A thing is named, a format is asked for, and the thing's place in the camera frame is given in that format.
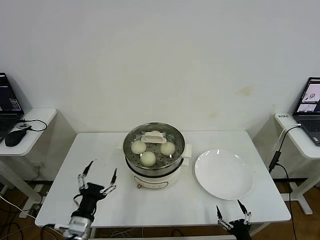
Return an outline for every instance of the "empty plate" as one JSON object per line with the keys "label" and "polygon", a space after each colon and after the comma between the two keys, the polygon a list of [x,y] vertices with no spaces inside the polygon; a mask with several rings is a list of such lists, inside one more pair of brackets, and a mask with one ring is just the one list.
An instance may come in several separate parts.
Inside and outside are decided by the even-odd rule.
{"label": "empty plate", "polygon": [[195,162],[194,172],[201,186],[220,199],[240,199],[254,185],[252,168],[238,155],[223,149],[202,153]]}

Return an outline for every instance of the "laptop screen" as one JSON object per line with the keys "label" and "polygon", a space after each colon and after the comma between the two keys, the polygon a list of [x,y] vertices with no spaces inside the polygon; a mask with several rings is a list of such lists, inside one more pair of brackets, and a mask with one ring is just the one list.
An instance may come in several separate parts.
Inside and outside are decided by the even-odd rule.
{"label": "laptop screen", "polygon": [[320,78],[309,78],[295,114],[320,114]]}
{"label": "laptop screen", "polygon": [[0,114],[23,112],[6,75],[0,73]]}

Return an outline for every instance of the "robotic hand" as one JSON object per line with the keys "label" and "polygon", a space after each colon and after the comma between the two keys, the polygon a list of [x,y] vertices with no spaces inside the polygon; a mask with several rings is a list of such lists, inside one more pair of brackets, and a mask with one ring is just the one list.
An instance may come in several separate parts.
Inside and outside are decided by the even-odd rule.
{"label": "robotic hand", "polygon": [[54,228],[63,232],[63,237],[66,240],[87,240],[91,234],[91,224],[94,221],[97,210],[97,202],[105,199],[108,194],[116,189],[117,168],[114,170],[110,185],[104,187],[91,182],[86,182],[90,164],[84,169],[82,174],[78,175],[79,192],[75,198],[82,196],[82,200],[78,205],[78,209],[71,214],[71,220],[68,225],[48,224],[47,227]]}
{"label": "robotic hand", "polygon": [[237,240],[251,240],[249,230],[251,227],[251,212],[248,212],[246,207],[238,200],[238,204],[244,214],[244,219],[230,221],[229,223],[223,220],[222,214],[216,206],[218,216],[218,224],[222,226],[228,233],[234,235]]}

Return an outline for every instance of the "black mouse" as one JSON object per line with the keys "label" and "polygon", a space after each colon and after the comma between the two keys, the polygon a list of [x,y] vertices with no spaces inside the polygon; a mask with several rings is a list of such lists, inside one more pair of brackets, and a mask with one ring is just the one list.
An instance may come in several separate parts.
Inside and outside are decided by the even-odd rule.
{"label": "black mouse", "polygon": [[22,138],[26,135],[27,129],[17,130],[10,132],[4,140],[4,143],[7,147],[14,147],[20,143]]}

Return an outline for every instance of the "floor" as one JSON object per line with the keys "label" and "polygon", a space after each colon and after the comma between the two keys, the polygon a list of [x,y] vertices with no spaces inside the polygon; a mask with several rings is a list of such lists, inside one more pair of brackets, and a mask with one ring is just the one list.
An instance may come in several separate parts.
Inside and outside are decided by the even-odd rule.
{"label": "floor", "polygon": [[[286,183],[276,184],[281,193],[288,192],[288,185]],[[47,191],[50,189],[50,185],[45,185],[41,195],[45,196]],[[20,206],[26,200],[26,196],[17,189],[7,190],[5,197],[11,201],[13,204]],[[294,223],[296,229],[296,235],[298,240],[320,240],[320,189],[313,187],[306,194],[305,197],[313,210],[313,215],[305,215],[301,210],[297,202],[292,202],[292,210],[294,216]],[[16,209],[11,207],[11,212],[9,205],[0,200],[0,240],[4,239],[9,233],[13,233],[18,230],[17,225],[20,228],[24,228],[23,236],[25,240],[40,240],[41,239],[41,229],[34,225],[34,220],[31,217],[19,218],[18,214],[14,212]],[[8,231],[8,223],[13,222],[10,231]],[[129,228],[103,228],[98,229],[96,232],[96,238],[109,238],[112,233],[116,234],[115,238],[129,238],[129,237],[171,237],[172,234],[175,237],[180,237],[181,233],[177,230],[173,232],[174,229],[178,229],[184,236],[210,236],[210,235],[224,235],[226,232],[222,227],[219,226],[195,226],[195,227],[145,227],[143,228],[143,233],[141,228],[134,228],[128,232],[116,234],[119,232],[127,231]],[[56,237],[57,240],[62,240],[63,238],[57,233],[47,230],[49,233],[43,233],[43,240],[53,240]],[[7,238],[7,240],[21,240],[21,234],[15,233]],[[293,229],[292,223],[281,222],[272,223],[262,231],[258,232],[252,237],[252,240],[293,240]]]}

